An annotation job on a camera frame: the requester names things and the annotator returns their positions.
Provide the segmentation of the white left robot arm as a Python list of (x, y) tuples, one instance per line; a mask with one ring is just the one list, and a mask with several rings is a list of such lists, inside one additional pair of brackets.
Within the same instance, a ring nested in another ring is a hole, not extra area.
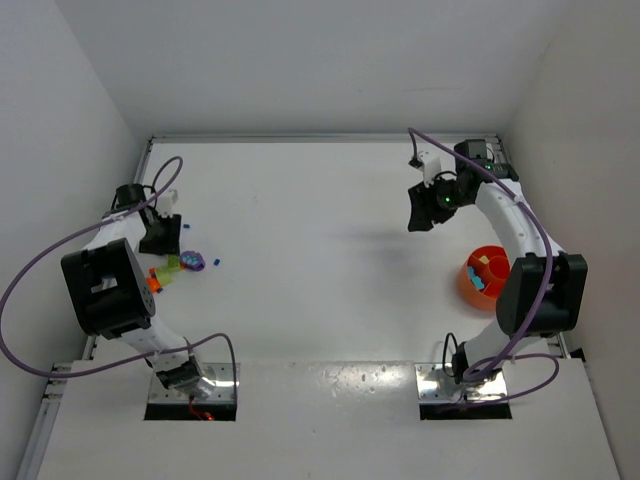
[(125, 343), (139, 354), (161, 385), (190, 399), (204, 400), (214, 389), (193, 346), (166, 326), (157, 313), (152, 288), (137, 255), (177, 255), (181, 216), (173, 212), (178, 193), (170, 189), (160, 199), (131, 215), (152, 189), (128, 184), (116, 190), (106, 223), (81, 250), (65, 255), (61, 267), (82, 330)]

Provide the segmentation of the lime green studded lego brick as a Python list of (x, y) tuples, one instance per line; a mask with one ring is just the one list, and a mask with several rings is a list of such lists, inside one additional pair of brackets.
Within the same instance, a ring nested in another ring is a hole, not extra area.
[(173, 282), (173, 276), (178, 272), (182, 272), (184, 268), (180, 267), (158, 267), (150, 270), (151, 277), (155, 279), (159, 288), (162, 289)]

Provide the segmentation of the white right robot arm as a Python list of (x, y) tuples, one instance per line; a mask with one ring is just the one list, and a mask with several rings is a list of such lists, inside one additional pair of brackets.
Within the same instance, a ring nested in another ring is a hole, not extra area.
[(409, 231), (428, 232), (461, 208), (475, 206), (509, 264), (494, 321), (459, 344), (451, 360), (456, 382), (476, 381), (516, 357), (529, 341), (576, 327), (588, 265), (550, 237), (525, 199), (514, 167), (497, 162), (484, 140), (468, 139), (452, 148), (428, 142), (434, 151), (414, 150), (409, 160), (422, 174), (408, 191)]

